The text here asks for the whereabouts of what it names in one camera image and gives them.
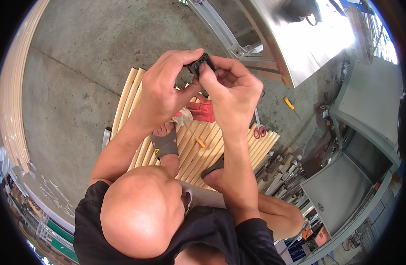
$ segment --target crack in floor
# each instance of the crack in floor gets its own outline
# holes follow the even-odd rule
[[[34,50],[40,52],[41,54],[43,54],[43,55],[49,57],[50,59],[52,59],[53,61],[57,62],[58,64],[61,64],[62,66],[68,68],[69,70],[74,71],[77,75],[84,77],[88,82],[94,83],[94,84],[96,84],[96,85],[98,85],[98,86],[100,86],[100,87],[106,89],[107,91],[111,92],[112,94],[115,94],[115,95],[119,96],[119,97],[121,96],[119,93],[116,93],[116,92],[113,91],[112,89],[107,88],[107,87],[105,87],[104,85],[100,84],[99,82],[95,81],[94,79],[92,79],[92,78],[90,78],[90,77],[84,75],[81,71],[75,70],[75,69],[73,69],[73,68],[67,66],[66,64],[62,63],[62,62],[59,61],[58,59],[56,59],[56,58],[54,58],[54,57],[51,57],[50,55],[48,55],[48,54],[42,52],[41,50],[37,49],[36,47],[34,47],[34,46],[32,46],[32,45],[30,45],[30,47],[33,48]]]

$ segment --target pile of scrap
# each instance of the pile of scrap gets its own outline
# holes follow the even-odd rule
[[[300,183],[308,178],[298,162],[301,158],[293,154],[291,147],[271,157],[256,173],[259,193],[297,204],[304,197]]]

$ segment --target bundle of beige pipe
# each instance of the bundle of beige pipe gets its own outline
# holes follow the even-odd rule
[[[110,139],[116,136],[129,115],[131,115],[131,111],[138,106],[143,90],[142,78],[144,72],[145,70],[141,68],[138,70],[131,69],[119,100]],[[191,102],[200,103],[196,97],[192,98]],[[201,148],[193,134],[185,126],[179,126],[178,124],[175,126],[179,153],[179,173],[176,179],[210,189],[200,178],[200,173],[211,167],[224,153],[221,129],[216,122],[193,121],[189,128],[204,142],[205,148]],[[253,124],[247,135],[250,163],[253,170],[262,162],[280,137],[276,132],[269,131],[265,137],[255,139],[253,136],[255,128],[256,124]],[[150,135],[139,145],[128,170],[147,165],[160,165],[153,152]]]
[[[50,0],[38,0],[10,44],[0,74],[0,132],[10,161],[28,173],[30,162],[22,119],[22,83],[32,36]]]

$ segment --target gray sandal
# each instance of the gray sandal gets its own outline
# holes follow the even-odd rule
[[[175,153],[178,155],[178,146],[174,142],[176,139],[176,129],[174,129],[167,135],[160,137],[156,135],[150,135],[151,141],[155,144],[153,146],[154,154],[159,159],[160,156]]]
[[[204,179],[204,177],[206,177],[207,174],[211,173],[212,171],[216,170],[216,169],[220,169],[220,168],[224,168],[224,154],[221,155],[221,157],[218,159],[218,161],[216,161],[216,163],[209,167],[208,169],[203,170],[202,173],[200,173],[200,177],[201,179]]]

